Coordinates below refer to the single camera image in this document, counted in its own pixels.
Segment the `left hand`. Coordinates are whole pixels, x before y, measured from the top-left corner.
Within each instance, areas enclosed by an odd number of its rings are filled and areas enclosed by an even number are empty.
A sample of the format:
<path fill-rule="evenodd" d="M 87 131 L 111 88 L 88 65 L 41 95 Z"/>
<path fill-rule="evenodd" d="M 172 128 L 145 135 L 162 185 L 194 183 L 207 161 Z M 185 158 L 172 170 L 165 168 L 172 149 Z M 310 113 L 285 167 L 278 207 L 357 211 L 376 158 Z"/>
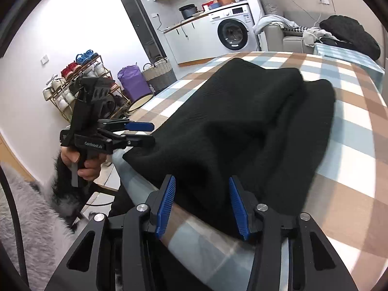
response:
<path fill-rule="evenodd" d="M 70 169 L 72 164 L 77 164 L 80 161 L 80 153 L 73 148 L 62 146 L 60 149 L 60 157 L 63 163 Z M 78 176 L 86 181 L 95 181 L 101 172 L 101 166 L 106 161 L 106 154 L 99 154 L 83 163 L 83 168 L 78 170 Z"/>

